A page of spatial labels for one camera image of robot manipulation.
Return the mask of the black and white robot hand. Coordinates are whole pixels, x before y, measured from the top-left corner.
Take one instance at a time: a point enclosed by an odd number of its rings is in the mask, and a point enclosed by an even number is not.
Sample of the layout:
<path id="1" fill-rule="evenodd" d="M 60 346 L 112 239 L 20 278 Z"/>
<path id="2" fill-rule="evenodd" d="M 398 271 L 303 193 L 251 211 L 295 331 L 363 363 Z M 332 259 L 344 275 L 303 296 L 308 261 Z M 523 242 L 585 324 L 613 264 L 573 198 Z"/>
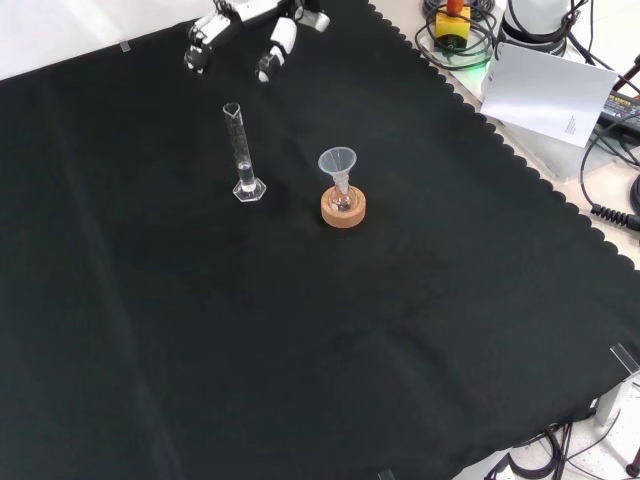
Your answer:
<path id="1" fill-rule="evenodd" d="M 188 31 L 186 68 L 204 74 L 209 57 L 217 48 L 240 32 L 272 19 L 276 23 L 269 46 L 255 69 L 256 79 L 261 83 L 272 81 L 285 65 L 300 26 L 322 33 L 330 25 L 330 17 L 318 1 L 215 1 L 213 10 L 196 20 Z"/>

